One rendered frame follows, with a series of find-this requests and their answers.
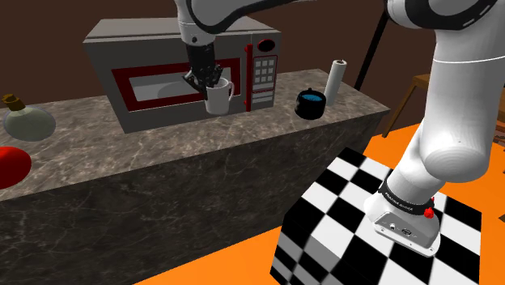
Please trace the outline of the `round glass flask with cork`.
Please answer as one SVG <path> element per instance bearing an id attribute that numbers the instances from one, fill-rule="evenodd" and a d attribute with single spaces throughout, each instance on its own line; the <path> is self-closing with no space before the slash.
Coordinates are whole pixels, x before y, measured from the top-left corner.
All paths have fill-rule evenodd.
<path id="1" fill-rule="evenodd" d="M 9 108 L 3 127 L 12 138 L 38 142 L 50 137 L 56 129 L 54 117 L 44 109 L 25 105 L 14 94 L 4 95 L 2 102 Z"/>

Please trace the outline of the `black pot with blue contents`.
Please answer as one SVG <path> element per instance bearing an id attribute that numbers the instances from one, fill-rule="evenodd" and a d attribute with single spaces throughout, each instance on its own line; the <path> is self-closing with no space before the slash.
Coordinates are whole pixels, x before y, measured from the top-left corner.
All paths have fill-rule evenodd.
<path id="1" fill-rule="evenodd" d="M 297 95 L 295 113 L 305 120 L 316 120 L 323 116 L 325 106 L 325 95 L 310 87 Z"/>

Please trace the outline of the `black and white checkered robot stand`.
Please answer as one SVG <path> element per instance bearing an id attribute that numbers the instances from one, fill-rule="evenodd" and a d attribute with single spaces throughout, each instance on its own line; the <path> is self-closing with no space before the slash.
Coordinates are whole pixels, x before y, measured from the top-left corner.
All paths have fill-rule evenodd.
<path id="1" fill-rule="evenodd" d="M 480 211 L 437 193 L 433 257 L 374 231 L 363 203 L 391 171 L 341 151 L 285 215 L 270 269 L 279 285 L 479 285 Z"/>

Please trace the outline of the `grey and red microwave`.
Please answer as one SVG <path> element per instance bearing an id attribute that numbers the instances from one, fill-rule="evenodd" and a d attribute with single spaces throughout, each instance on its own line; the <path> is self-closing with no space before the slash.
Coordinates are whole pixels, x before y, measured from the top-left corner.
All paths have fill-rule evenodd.
<path id="1" fill-rule="evenodd" d="M 249 17 L 217 35 L 216 62 L 235 86 L 231 114 L 273 107 L 281 39 Z M 125 133 L 209 118 L 183 79 L 190 64 L 177 19 L 102 19 L 83 47 Z"/>

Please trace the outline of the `brown wooden table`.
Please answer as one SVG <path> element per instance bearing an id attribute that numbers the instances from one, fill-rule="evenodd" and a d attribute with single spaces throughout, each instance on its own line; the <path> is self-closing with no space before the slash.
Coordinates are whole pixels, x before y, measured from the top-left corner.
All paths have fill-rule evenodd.
<path id="1" fill-rule="evenodd" d="M 389 132 L 392 130 L 393 125 L 397 121 L 397 118 L 400 116 L 405 105 L 407 104 L 410 97 L 412 96 L 414 90 L 416 88 L 421 88 L 421 89 L 426 90 L 428 88 L 429 79 L 430 79 L 429 74 L 415 75 L 412 78 L 412 82 L 410 84 L 409 89 L 407 90 L 405 96 L 403 97 L 399 106 L 395 110 L 392 118 L 388 122 L 387 127 L 385 128 L 384 132 L 382 133 L 383 138 L 386 138 L 388 136 Z M 501 96 L 500 96 L 499 115 L 497 118 L 493 142 L 497 143 L 500 146 L 505 147 L 505 87 L 502 89 Z"/>

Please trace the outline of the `red round object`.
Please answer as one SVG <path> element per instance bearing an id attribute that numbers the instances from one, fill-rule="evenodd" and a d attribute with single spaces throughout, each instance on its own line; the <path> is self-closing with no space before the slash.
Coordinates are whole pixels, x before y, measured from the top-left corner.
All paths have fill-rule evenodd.
<path id="1" fill-rule="evenodd" d="M 30 172 L 30 155 L 17 147 L 0 147 L 0 189 L 21 182 Z"/>

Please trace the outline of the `white paper towel roll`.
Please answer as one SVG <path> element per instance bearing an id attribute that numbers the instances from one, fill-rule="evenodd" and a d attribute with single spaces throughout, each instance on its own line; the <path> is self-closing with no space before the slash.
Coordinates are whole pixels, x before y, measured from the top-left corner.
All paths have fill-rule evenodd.
<path id="1" fill-rule="evenodd" d="M 332 62 L 324 92 L 327 106 L 333 105 L 336 99 L 343 75 L 346 71 L 346 66 L 347 62 L 343 59 L 334 60 Z"/>

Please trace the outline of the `white mug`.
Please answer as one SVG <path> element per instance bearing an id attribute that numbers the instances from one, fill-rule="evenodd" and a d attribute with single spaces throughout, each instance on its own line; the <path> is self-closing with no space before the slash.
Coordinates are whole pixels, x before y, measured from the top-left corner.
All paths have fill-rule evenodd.
<path id="1" fill-rule="evenodd" d="M 206 111 L 211 115 L 228 114 L 234 92 L 234 83 L 226 78 L 220 78 L 213 87 L 206 89 Z"/>

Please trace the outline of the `black slanted pole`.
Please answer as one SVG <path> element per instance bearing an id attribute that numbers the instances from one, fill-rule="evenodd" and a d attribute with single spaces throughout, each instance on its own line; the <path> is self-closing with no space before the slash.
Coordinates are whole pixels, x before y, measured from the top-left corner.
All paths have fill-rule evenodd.
<path id="1" fill-rule="evenodd" d="M 365 55 L 365 58 L 363 59 L 363 64 L 361 65 L 359 75 L 358 75 L 358 77 L 355 81 L 355 84 L 354 84 L 354 89 L 356 89 L 358 91 L 361 89 L 364 79 L 366 78 L 367 72 L 368 72 L 371 62 L 373 60 L 375 52 L 379 46 L 379 43 L 380 43 L 381 37 L 384 33 L 384 30 L 386 28 L 387 22 L 388 22 L 388 15 L 387 15 L 386 11 L 383 11 L 383 13 L 380 16 L 380 19 L 377 23 L 376 29 L 374 31 L 374 35 L 371 38 L 371 42 L 370 42 L 369 47 L 367 49 L 367 53 Z"/>

